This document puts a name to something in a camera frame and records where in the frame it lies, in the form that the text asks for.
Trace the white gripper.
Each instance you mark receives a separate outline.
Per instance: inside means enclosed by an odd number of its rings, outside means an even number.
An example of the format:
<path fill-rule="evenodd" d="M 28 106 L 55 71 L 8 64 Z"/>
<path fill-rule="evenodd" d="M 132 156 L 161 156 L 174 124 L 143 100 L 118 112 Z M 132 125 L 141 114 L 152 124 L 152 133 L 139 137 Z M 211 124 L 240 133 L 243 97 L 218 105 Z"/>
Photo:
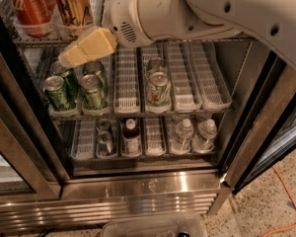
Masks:
<path fill-rule="evenodd" d="M 117 43 L 127 48 L 153 43 L 141 26 L 138 3 L 139 0 L 107 0 L 103 26 L 111 31 L 88 29 L 60 52 L 59 63 L 73 68 L 113 54 Z"/>

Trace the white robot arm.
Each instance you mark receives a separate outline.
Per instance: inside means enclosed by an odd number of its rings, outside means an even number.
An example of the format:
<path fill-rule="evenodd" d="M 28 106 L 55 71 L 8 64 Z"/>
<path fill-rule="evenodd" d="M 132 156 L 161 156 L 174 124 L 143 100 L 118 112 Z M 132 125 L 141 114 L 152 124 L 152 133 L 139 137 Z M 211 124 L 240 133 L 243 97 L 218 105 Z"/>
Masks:
<path fill-rule="evenodd" d="M 296 0 L 107 0 L 103 25 L 84 31 L 58 60 L 72 68 L 114 53 L 119 44 L 218 40 L 240 32 L 296 70 Z"/>

